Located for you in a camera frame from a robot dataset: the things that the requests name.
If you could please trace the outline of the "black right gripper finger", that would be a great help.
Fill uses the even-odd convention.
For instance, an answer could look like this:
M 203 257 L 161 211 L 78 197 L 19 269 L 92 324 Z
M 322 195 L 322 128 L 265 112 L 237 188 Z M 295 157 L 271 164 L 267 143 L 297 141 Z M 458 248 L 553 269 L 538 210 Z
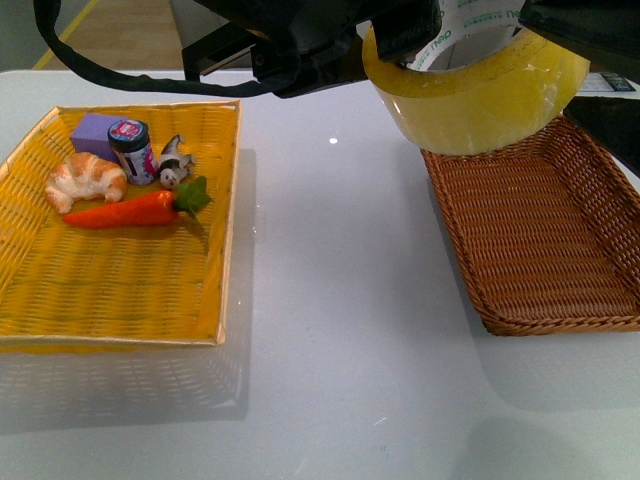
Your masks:
M 595 67 L 564 114 L 638 175 L 639 3 L 527 1 L 519 22 Z

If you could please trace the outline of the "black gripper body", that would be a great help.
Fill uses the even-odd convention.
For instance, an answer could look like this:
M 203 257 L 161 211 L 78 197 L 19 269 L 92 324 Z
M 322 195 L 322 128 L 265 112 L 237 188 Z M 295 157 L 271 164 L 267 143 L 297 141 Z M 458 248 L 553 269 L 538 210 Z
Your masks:
M 192 94 L 247 98 L 304 95 L 365 79 L 357 28 L 399 1 L 206 1 L 224 26 L 205 36 L 186 67 Z M 200 81 L 211 66 L 248 54 L 253 78 L 232 86 Z

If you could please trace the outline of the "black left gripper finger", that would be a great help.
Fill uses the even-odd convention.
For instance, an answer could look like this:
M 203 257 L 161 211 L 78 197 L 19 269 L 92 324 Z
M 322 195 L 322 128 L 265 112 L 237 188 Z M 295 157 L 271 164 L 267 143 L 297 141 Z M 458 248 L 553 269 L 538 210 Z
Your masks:
M 399 1 L 372 18 L 378 58 L 387 63 L 413 59 L 442 29 L 438 0 Z

